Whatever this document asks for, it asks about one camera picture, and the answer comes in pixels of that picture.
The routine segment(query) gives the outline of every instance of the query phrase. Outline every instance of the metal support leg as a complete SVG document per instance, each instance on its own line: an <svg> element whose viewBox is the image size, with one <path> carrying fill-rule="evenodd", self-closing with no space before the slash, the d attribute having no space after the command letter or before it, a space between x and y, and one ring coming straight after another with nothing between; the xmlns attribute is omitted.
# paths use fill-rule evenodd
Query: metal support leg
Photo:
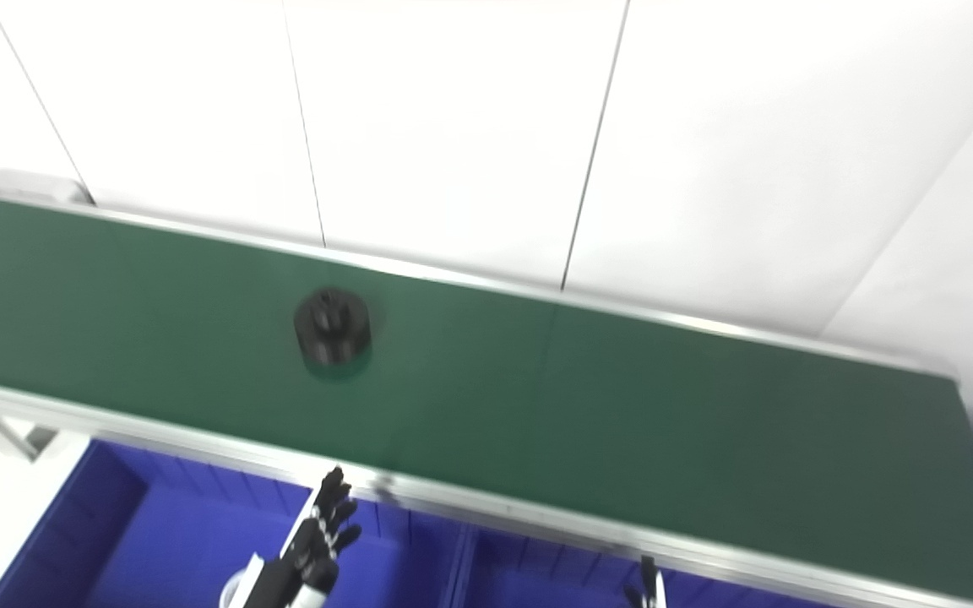
<svg viewBox="0 0 973 608"><path fill-rule="evenodd" d="M35 461L43 453L43 449L54 439L57 431L51 428L36 426L28 435L22 437L9 424L0 419L0 453L9 457L23 458Z"/></svg>

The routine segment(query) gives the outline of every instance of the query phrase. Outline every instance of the conveyor belt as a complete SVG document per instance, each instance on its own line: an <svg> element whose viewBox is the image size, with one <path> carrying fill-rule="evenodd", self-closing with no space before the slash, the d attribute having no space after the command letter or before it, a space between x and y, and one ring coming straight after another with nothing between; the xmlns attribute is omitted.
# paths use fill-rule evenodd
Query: conveyor belt
<svg viewBox="0 0 973 608"><path fill-rule="evenodd" d="M336 374L292 327L325 285L373 328ZM0 413L283 478L336 459L389 500L830 604L973 605L948 377L505 291L0 201Z"/></svg>

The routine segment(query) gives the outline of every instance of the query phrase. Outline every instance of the black cylindrical object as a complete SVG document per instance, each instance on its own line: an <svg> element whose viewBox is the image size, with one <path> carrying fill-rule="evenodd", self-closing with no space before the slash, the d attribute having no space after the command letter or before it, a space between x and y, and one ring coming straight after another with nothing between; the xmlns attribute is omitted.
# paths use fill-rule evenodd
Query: black cylindrical object
<svg viewBox="0 0 973 608"><path fill-rule="evenodd" d="M367 304L350 291L319 289L296 309L295 335L310 361L324 366L351 361L370 345Z"/></svg>

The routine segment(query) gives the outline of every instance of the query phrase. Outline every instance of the robotic hand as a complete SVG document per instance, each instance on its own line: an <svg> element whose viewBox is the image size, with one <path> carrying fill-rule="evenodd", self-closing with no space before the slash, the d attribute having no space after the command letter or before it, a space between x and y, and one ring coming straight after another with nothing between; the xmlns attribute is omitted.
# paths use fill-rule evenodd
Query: robotic hand
<svg viewBox="0 0 973 608"><path fill-rule="evenodd" d="M640 577L644 582L641 594L632 585L625 585L626 600L633 608L667 608L667 592L663 585L663 573L656 568L655 561L645 555L640 561Z"/></svg>
<svg viewBox="0 0 973 608"><path fill-rule="evenodd" d="M340 467L325 475L280 557L248 563L231 608L320 608L340 575L336 557L362 534L359 526L340 528L358 507L349 491Z"/></svg>

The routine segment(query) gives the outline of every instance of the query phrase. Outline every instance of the blue bin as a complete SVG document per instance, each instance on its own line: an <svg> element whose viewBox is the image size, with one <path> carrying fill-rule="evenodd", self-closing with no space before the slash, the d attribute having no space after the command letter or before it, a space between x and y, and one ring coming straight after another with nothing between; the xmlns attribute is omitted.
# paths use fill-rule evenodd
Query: blue bin
<svg viewBox="0 0 973 608"><path fill-rule="evenodd" d="M0 581L0 608L216 608L253 553L274 557L309 490L92 442ZM327 608L448 605L466 527L361 502Z"/></svg>
<svg viewBox="0 0 973 608"><path fill-rule="evenodd" d="M92 442L0 581L0 608L216 608L253 553L282 547L309 490ZM360 503L327 608L618 608L638 565L611 555ZM671 608L810 601L664 570Z"/></svg>

